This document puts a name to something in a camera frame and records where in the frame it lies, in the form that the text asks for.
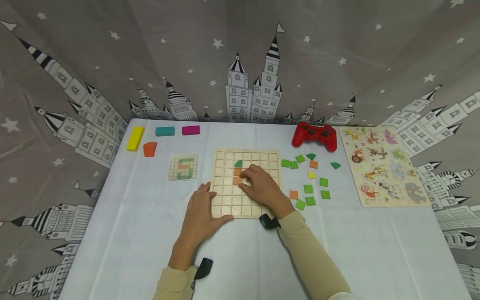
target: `yellow wooden block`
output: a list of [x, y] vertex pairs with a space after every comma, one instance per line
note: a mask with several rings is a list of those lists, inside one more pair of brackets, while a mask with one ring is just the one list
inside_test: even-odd
[[315, 175], [313, 172], [308, 172], [308, 178], [309, 179], [317, 179], [317, 175]]
[[144, 131], [145, 131], [144, 127], [135, 126], [133, 128], [132, 134], [130, 135], [130, 139], [128, 139], [128, 143], [127, 143], [128, 151], [138, 150], [138, 145], [140, 145], [140, 141], [142, 140]]

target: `wooden grid board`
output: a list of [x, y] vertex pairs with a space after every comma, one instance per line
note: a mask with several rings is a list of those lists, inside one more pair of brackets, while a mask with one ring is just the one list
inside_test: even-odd
[[238, 184], [252, 186], [238, 177], [251, 164], [261, 166], [281, 187], [280, 153], [273, 150], [215, 150], [212, 172], [212, 189], [217, 196], [212, 199], [213, 217], [233, 215], [240, 219], [258, 219], [263, 214], [272, 214], [268, 207], [258, 204], [242, 191]]
[[198, 154], [172, 154], [168, 181], [197, 179]]
[[340, 127], [362, 206], [430, 206], [395, 128]]

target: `right hand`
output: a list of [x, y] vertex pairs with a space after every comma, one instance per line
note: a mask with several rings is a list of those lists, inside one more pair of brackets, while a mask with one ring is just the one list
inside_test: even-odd
[[252, 187], [241, 183], [241, 188], [247, 195], [259, 204], [265, 205], [279, 219], [283, 219], [295, 211], [290, 199], [285, 196], [280, 187], [273, 178], [264, 169], [257, 165], [250, 165], [239, 175], [241, 178], [247, 178], [252, 183]]

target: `red game controller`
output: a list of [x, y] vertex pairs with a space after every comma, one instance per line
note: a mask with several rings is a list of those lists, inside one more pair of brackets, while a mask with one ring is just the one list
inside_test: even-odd
[[293, 135], [292, 146], [300, 147], [304, 141], [317, 141], [325, 144], [328, 152], [334, 152], [336, 150], [336, 130], [330, 125], [311, 126], [306, 122], [300, 122]]

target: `table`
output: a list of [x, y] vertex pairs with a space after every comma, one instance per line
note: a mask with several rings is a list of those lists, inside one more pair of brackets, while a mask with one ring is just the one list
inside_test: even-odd
[[[200, 135], [181, 127], [200, 125]], [[133, 119], [145, 127], [142, 143], [157, 141], [155, 157], [120, 150], [108, 175], [60, 299], [150, 300], [183, 221], [191, 193], [211, 179], [216, 148], [280, 151], [293, 160], [316, 153], [317, 175], [329, 178], [332, 200], [302, 212], [314, 235], [340, 268], [352, 291], [365, 300], [470, 299], [455, 261], [429, 207], [364, 208], [355, 191], [341, 143], [290, 145], [294, 125], [203, 123]], [[175, 126], [176, 135], [155, 137], [155, 127]], [[170, 154], [199, 155], [198, 180], [167, 182]], [[334, 170], [330, 163], [342, 165]], [[307, 164], [282, 168], [283, 191], [301, 191]], [[214, 260], [210, 275], [197, 281], [194, 299], [307, 299], [276, 230], [257, 220], [223, 226], [198, 251]]]

